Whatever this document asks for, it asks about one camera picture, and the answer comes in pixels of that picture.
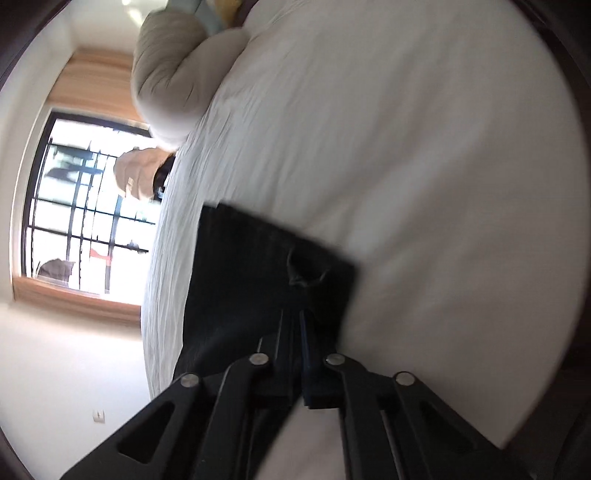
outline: wooden window sill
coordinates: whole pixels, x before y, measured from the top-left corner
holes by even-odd
[[[12,291],[16,301],[76,316],[139,326],[139,305],[107,300],[28,277],[13,277]]]

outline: window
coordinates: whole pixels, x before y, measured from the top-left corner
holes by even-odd
[[[155,147],[148,131],[52,113],[31,170],[24,209],[24,275],[139,304],[160,204],[123,198],[113,166]]]

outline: bed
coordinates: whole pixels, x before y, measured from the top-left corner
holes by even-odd
[[[142,306],[172,380],[197,220],[228,202],[353,259],[340,350],[415,372],[497,445],[549,382],[586,281],[582,130],[506,0],[260,0],[177,154]],[[260,478],[343,478],[337,415],[298,407]]]

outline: wall switch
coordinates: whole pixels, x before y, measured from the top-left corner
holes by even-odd
[[[105,422],[105,411],[104,410],[93,410],[92,411],[92,419],[95,423],[104,423]]]

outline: silver screw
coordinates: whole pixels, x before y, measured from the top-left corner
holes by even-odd
[[[396,383],[403,387],[409,387],[414,383],[414,375],[408,372],[400,372],[396,375]]]
[[[265,365],[269,361],[269,357],[264,353],[253,353],[250,361],[253,365]]]
[[[326,357],[326,363],[329,365],[343,365],[345,363],[345,357],[340,353],[331,353]]]
[[[185,388],[193,388],[199,385],[199,377],[195,374],[183,375],[181,385]]]

